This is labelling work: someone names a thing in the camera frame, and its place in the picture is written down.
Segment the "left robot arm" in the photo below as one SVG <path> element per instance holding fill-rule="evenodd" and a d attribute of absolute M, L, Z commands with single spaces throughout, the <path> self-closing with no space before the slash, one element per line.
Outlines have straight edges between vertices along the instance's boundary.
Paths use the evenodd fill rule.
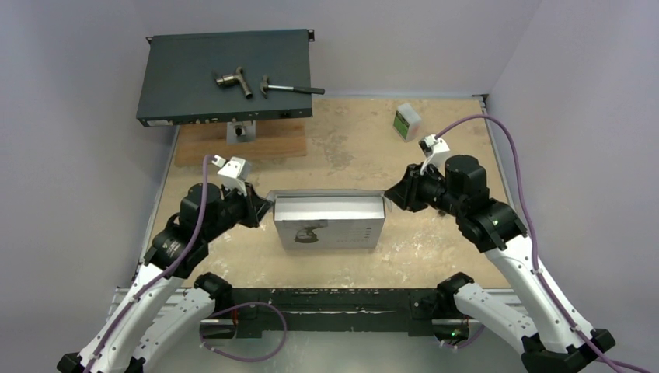
<path fill-rule="evenodd" d="M 272 205 L 250 183 L 245 190 L 212 183 L 192 186 L 179 212 L 152 240 L 129 292 L 106 325 L 81 351 L 64 354 L 57 370 L 150 372 L 194 324 L 209 315 L 227 315 L 234 305 L 232 286 L 211 273 L 200 275 L 173 309 L 162 309 L 206 258 L 214 239 L 236 225 L 259 227 Z"/>

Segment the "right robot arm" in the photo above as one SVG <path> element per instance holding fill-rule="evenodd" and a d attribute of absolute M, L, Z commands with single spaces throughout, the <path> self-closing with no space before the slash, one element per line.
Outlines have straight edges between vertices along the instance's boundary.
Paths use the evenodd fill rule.
<path fill-rule="evenodd" d="M 384 195 L 404 211 L 431 207 L 451 215 L 462 236 L 504 275 L 525 313 L 492 299 L 463 273 L 438 285 L 436 305 L 444 315 L 479 320 L 515 349 L 526 371 L 579 372 L 615 346 L 613 335 L 594 328 L 534 259 L 527 228 L 512 207 L 490 196 L 478 159 L 451 156 L 442 173 L 410 164 Z"/>

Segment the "white hair clipper kit box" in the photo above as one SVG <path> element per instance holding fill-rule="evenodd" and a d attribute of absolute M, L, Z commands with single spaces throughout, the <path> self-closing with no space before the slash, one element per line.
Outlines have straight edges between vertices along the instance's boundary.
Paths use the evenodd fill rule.
<path fill-rule="evenodd" d="M 272 190 L 274 226 L 284 249 L 374 249 L 390 203 L 382 190 Z"/>

